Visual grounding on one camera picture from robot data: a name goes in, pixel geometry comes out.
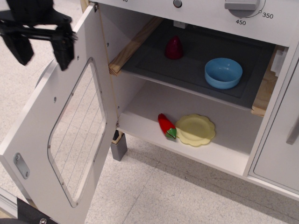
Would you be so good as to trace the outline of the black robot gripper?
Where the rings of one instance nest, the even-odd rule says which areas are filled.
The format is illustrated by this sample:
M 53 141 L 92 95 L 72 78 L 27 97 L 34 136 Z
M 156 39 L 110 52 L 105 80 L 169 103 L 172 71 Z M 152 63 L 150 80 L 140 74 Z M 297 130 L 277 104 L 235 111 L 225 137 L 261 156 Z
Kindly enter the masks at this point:
M 74 59 L 72 18 L 54 9 L 52 0 L 8 0 L 0 12 L 0 33 L 6 46 L 22 65 L 34 55 L 30 39 L 51 41 L 56 61 L 65 71 Z

